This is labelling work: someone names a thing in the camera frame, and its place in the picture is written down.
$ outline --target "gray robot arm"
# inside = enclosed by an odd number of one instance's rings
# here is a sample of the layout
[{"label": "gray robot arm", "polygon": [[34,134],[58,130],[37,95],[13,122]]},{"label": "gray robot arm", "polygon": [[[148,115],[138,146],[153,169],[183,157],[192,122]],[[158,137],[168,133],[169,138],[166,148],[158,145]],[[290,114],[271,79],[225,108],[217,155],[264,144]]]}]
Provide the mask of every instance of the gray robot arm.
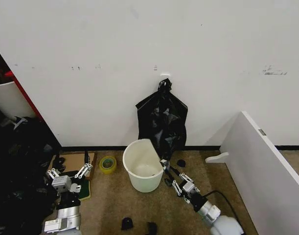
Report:
[{"label": "gray robot arm", "polygon": [[[178,197],[183,199],[193,206],[202,220],[210,226],[212,235],[244,235],[244,231],[239,222],[233,217],[220,215],[221,211],[218,207],[211,204],[206,196],[200,194],[200,190],[194,185],[194,181],[185,173],[180,173],[177,169],[170,166],[166,160],[161,160],[161,164],[165,173],[170,178],[170,186],[174,188]],[[170,170],[174,171],[183,181],[178,184],[172,177]]]}]

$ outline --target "white wall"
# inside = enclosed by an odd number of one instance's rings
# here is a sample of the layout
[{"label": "white wall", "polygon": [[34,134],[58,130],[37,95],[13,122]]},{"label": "white wall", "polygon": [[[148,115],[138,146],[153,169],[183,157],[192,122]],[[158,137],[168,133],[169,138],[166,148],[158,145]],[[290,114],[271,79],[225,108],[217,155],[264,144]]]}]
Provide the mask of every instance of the white wall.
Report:
[{"label": "white wall", "polygon": [[299,0],[0,0],[0,53],[62,146],[137,139],[165,71],[187,145],[220,145],[240,110],[299,145]]}]

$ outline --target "wall scuff mark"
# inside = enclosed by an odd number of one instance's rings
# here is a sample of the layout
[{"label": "wall scuff mark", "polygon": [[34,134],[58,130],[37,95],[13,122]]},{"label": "wall scuff mark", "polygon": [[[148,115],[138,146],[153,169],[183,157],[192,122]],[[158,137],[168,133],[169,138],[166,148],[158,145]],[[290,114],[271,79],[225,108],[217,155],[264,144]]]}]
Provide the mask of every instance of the wall scuff mark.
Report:
[{"label": "wall scuff mark", "polygon": [[273,68],[273,65],[265,66],[265,68],[262,70],[264,75],[286,75],[286,71],[282,70],[275,70]]}]

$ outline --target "pile of black clothes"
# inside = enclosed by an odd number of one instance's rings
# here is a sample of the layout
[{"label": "pile of black clothes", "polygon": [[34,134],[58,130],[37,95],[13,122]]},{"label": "pile of black clothes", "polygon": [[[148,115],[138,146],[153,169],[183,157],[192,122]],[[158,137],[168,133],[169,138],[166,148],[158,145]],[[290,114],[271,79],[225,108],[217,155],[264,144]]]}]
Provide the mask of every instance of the pile of black clothes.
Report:
[{"label": "pile of black clothes", "polygon": [[53,212],[57,198],[45,174],[58,148],[38,119],[0,125],[0,235],[42,232],[42,221]]}]

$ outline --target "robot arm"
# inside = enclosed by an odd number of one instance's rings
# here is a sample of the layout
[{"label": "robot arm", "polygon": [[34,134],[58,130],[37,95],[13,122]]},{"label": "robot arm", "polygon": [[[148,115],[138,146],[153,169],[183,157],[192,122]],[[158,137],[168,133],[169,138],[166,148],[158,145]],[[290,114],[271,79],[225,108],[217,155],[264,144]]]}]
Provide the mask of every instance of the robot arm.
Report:
[{"label": "robot arm", "polygon": [[[161,160],[161,164],[165,173],[170,177],[169,183],[172,182],[174,190],[178,197],[183,199],[193,206],[202,220],[210,226],[210,233],[212,235],[243,235],[245,234],[239,222],[232,217],[220,215],[221,211],[218,207],[211,204],[206,196],[200,194],[200,190],[194,185],[194,181],[185,173],[180,173],[177,169],[170,166],[166,160]],[[172,177],[170,170],[172,170],[183,181],[178,185],[176,180]]]},{"label": "robot arm", "polygon": [[91,170],[92,165],[85,160],[84,166],[71,179],[68,175],[59,175],[56,169],[49,170],[47,173],[52,179],[51,185],[60,195],[60,202],[57,206],[57,218],[45,222],[45,233],[62,234],[81,234],[79,227],[81,224],[80,205],[78,193],[81,191],[80,183]]}]

